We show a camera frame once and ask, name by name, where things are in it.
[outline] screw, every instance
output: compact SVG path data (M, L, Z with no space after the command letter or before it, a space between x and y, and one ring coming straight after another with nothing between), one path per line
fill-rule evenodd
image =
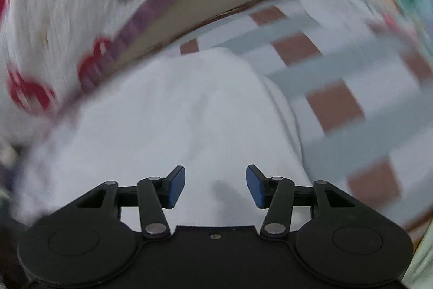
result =
M286 227L280 223L269 223L265 225L265 231L269 234L281 234L286 231Z
M146 226L146 232L152 235L162 234L167 230L167 226L162 223L151 223Z

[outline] checkered fabric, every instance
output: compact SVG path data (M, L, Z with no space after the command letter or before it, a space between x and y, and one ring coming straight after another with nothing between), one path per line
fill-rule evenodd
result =
M164 52L226 47L274 81L297 118L304 167L400 225L433 205L433 72L382 29L327 29L298 0L270 0Z

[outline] white towel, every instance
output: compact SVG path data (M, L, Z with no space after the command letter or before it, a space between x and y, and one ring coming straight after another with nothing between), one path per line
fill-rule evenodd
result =
M58 132L65 126L53 136L64 136ZM53 143L58 144L49 139L39 150ZM136 185L183 165L185 188L176 207L165 212L172 230L176 225L260 226L266 211L253 202L246 167L255 164L267 176L310 185L299 156L287 101L246 61L223 48L159 57L82 107L72 142L52 163L42 158L49 186L38 186L40 178L35 182L41 165L32 155L15 215L31 222L39 212L56 210L104 181ZM34 202L29 194L37 193ZM308 210L295 210L293 229L308 220ZM137 209L123 209L122 221L139 230Z

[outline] white fabric with red flowers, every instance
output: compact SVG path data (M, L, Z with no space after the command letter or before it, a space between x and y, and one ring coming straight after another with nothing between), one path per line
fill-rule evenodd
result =
M0 0L0 136L30 142L144 0Z

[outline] gray stripe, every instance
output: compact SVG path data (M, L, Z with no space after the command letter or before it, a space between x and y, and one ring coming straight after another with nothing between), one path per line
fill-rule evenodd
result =
M266 0L261 2L260 4L255 5L254 7L247 9L241 13L233 14L230 16L227 16L223 19L220 19L218 21L211 22L210 24L207 24L206 26L202 26L201 28L198 28L197 30L194 30L187 35L183 36L181 39L177 40L176 44L182 44L184 42L187 42L189 40L192 40L193 38L197 38L202 34L205 34L215 28L218 28L220 26L223 26L225 24L228 24L234 20L237 20L239 18L243 18L245 15L254 13L256 11L259 11L261 9L265 9L271 5L278 5L283 0Z
M385 217L399 225L421 218L433 205L433 173L417 185L416 188L404 195L403 199L395 204L380 210Z
M239 37L225 41L219 44L218 47L228 48L234 54L243 54L269 42L280 40L283 37L289 37L299 31L317 26L317 22L306 13L303 13L294 18L278 20L269 25L261 26Z
M368 42L316 59L306 60L269 75L287 99L309 93L343 76L361 71L378 60L396 56L408 45L392 34L383 34Z
M376 117L304 147L310 180L337 182L402 145L433 121L433 85Z

